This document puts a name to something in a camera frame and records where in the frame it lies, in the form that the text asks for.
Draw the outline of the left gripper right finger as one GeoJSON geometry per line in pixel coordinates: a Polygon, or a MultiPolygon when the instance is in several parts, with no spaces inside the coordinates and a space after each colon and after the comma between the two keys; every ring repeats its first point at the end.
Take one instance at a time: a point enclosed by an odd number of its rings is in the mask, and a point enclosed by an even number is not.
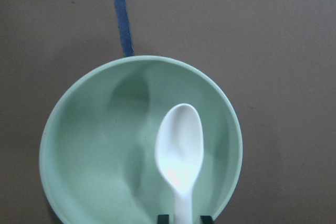
{"type": "Polygon", "coordinates": [[[213,224],[213,218],[209,215],[200,216],[201,224],[213,224]]]}

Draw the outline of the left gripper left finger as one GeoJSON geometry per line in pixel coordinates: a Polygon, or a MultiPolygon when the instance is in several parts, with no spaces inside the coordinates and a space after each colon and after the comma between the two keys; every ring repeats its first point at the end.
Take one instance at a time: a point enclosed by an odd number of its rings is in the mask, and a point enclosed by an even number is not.
{"type": "Polygon", "coordinates": [[[169,224],[169,223],[170,223],[169,215],[157,216],[157,224],[169,224]]]}

